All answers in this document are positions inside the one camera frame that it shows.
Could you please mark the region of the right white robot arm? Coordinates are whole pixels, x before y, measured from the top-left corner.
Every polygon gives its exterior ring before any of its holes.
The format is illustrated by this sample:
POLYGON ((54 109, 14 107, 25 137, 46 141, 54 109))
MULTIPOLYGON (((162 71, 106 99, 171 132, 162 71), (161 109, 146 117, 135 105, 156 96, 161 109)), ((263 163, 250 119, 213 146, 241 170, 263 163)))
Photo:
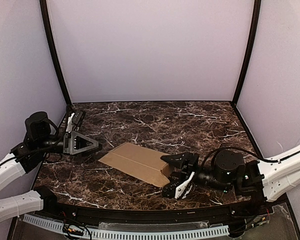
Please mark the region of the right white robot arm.
POLYGON ((199 163, 199 155, 183 152, 163 155, 161 160, 176 168, 162 196, 185 199, 195 185, 223 191, 234 190, 255 204, 274 202, 300 184, 300 144, 271 158, 261 158, 240 147, 220 147, 199 163))

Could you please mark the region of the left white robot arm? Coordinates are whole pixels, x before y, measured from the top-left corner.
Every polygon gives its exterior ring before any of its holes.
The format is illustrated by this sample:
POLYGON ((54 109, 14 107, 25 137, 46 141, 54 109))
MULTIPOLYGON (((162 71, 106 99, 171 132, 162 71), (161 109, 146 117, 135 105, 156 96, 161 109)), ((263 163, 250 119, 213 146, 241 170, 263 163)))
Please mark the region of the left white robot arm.
MULTIPOLYGON (((76 156, 99 151, 102 146, 97 140, 78 131, 85 115, 82 110, 69 109, 63 132, 44 111, 28 117, 23 141, 0 161, 0 191, 43 163, 47 154, 76 156)), ((49 210, 56 202, 57 196, 46 186, 0 199, 0 223, 30 212, 49 210)))

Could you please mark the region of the brown cardboard box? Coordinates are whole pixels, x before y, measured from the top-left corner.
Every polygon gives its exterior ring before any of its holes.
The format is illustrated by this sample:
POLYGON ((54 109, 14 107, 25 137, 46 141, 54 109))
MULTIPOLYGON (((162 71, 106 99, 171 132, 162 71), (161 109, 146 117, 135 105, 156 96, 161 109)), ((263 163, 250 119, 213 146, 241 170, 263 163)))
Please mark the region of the brown cardboard box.
POLYGON ((174 167, 161 159, 164 152, 125 142, 109 151, 99 162, 155 187, 170 183, 174 167))

